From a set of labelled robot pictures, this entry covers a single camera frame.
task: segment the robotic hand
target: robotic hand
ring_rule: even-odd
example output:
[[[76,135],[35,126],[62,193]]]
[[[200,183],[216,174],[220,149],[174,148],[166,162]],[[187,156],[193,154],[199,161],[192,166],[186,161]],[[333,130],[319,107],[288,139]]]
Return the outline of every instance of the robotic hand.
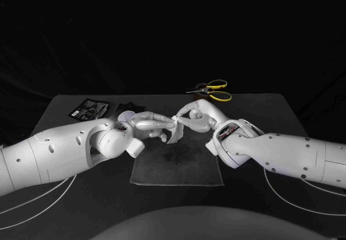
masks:
[[[180,117],[189,112],[190,119]],[[271,172],[346,188],[346,145],[301,136],[264,132],[244,119],[226,118],[200,99],[179,111],[177,122],[196,132],[215,130],[206,148],[238,168],[252,158]]]
[[[127,121],[101,118],[59,126],[0,149],[0,196],[24,187],[60,181],[124,151],[137,157],[146,138],[160,137],[174,121],[153,112],[140,112]]]

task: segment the gray towel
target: gray towel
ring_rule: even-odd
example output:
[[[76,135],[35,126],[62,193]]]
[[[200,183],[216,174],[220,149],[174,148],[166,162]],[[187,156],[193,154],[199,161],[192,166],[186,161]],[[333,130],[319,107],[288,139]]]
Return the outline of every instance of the gray towel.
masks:
[[[218,157],[206,148],[213,131],[199,133],[189,127],[174,144],[158,137],[143,140],[146,148],[134,160],[130,183],[147,186],[223,186]]]

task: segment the yellow scissors handle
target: yellow scissors handle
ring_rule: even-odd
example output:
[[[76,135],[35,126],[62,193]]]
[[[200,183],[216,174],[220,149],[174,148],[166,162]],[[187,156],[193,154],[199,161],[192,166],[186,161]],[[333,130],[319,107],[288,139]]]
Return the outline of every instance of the yellow scissors handle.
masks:
[[[220,94],[220,95],[226,96],[228,98],[226,99],[220,99],[220,98],[215,97],[213,94]],[[220,102],[228,102],[232,99],[232,95],[228,92],[225,92],[225,91],[209,91],[208,95],[209,95],[209,97],[212,99],[215,99],[215,100],[218,100]]]
[[[210,89],[222,89],[226,86],[228,86],[228,82],[225,80],[218,79],[218,80],[210,81],[208,83],[206,87],[210,88]]]

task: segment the black table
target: black table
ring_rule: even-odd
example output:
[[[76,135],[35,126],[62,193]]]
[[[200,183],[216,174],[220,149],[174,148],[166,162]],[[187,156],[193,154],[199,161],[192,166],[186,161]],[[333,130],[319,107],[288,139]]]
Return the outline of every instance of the black table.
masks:
[[[91,98],[108,101],[105,118],[118,104],[133,102],[146,110],[171,116],[193,101],[192,95],[58,95],[45,111],[32,135],[78,123],[68,114]],[[280,94],[233,94],[216,107],[231,119],[248,120],[265,133],[308,137],[285,98]],[[150,211],[177,206],[222,206],[249,210],[308,228],[326,237],[346,236],[343,216],[307,212],[288,205],[274,194],[264,169],[251,159],[239,168],[229,168],[219,159],[225,186],[140,186],[130,184],[134,159],[127,153],[76,175],[73,184],[52,208],[33,220],[0,231],[1,239],[89,239],[112,225]],[[295,205],[326,213],[346,214],[346,199],[308,186],[300,179],[268,173],[280,195]],[[45,193],[58,182],[32,186],[0,198],[4,210]],[[58,199],[63,184],[37,201],[0,216],[0,228],[37,214]]]

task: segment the white cable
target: white cable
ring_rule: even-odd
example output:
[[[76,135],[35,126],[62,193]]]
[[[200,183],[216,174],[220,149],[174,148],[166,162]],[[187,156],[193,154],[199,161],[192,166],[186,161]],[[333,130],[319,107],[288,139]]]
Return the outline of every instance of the white cable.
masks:
[[[268,180],[268,178],[267,178],[265,168],[264,168],[264,175],[265,175],[267,183],[268,183],[268,186],[269,186],[271,190],[274,191],[274,193],[277,194],[277,196],[278,196],[290,205],[293,205],[295,208],[303,209],[303,210],[306,210],[306,211],[308,211],[308,212],[311,212],[311,213],[316,213],[316,214],[323,214],[323,215],[329,215],[329,216],[342,216],[342,217],[346,217],[346,214],[333,214],[333,213],[324,213],[324,212],[313,211],[313,210],[308,210],[308,209],[303,208],[301,206],[297,206],[297,205],[294,205],[293,203],[290,203],[290,202],[280,196],[280,194],[277,193],[277,191],[274,190],[274,188],[272,188],[272,186],[271,186],[269,180]]]
[[[301,180],[306,184],[308,184],[311,187],[320,189],[321,191],[324,191],[324,192],[327,192],[327,193],[330,193],[330,194],[336,194],[336,195],[340,195],[340,196],[346,197],[346,194],[337,193],[337,192],[334,192],[334,191],[329,191],[329,190],[326,190],[326,189],[314,186],[314,185],[313,185],[310,182],[307,182],[304,179],[300,179],[300,180]]]
[[[42,198],[42,197],[43,197],[46,194],[49,194],[68,180],[69,180],[69,179],[65,179],[63,182],[53,187],[53,189],[50,189],[46,193],[43,193],[43,194],[42,194],[40,196],[37,196],[35,199],[32,199],[30,201],[22,203],[20,205],[14,206],[13,208],[1,211],[1,212],[0,212],[0,215],[4,214],[6,212],[9,212],[10,210],[22,207],[23,205],[29,204],[30,202],[33,202],[33,201],[37,200],[39,198]]]
[[[24,222],[27,222],[29,220],[32,220],[35,217],[37,217],[37,216],[55,205],[56,202],[59,201],[59,199],[63,197],[66,191],[69,190],[71,185],[72,185],[72,182],[75,181],[75,178],[76,178],[76,175],[73,176],[73,179],[72,179],[72,181],[71,181],[71,183],[69,183],[69,185],[68,185],[68,187],[66,187],[65,192],[62,193],[62,195],[59,196],[59,198],[56,199],[56,201],[50,204],[50,206],[49,206],[42,212],[37,213],[33,217],[30,217],[30,218],[26,219],[24,221],[22,221],[20,223],[17,223],[17,224],[14,224],[14,225],[11,225],[11,226],[6,226],[6,227],[0,228],[0,230],[9,229],[9,228],[11,228],[11,227],[14,227],[14,226],[17,226],[17,225],[20,225],[20,224],[23,224]]]

